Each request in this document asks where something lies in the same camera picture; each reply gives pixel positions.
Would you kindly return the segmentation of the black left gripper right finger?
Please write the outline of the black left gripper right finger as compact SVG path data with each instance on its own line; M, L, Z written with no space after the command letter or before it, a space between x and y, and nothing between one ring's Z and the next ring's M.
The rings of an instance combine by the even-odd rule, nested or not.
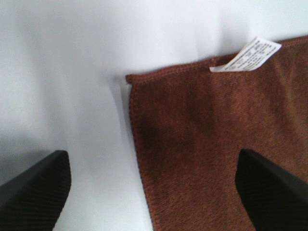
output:
M308 185L261 154L242 149L235 185L257 231L306 231Z

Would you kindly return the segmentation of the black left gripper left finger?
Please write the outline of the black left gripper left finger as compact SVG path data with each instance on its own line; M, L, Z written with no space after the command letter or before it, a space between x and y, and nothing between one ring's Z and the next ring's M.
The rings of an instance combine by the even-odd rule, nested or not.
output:
M2 231L51 231L71 188L67 151L57 150L0 187Z

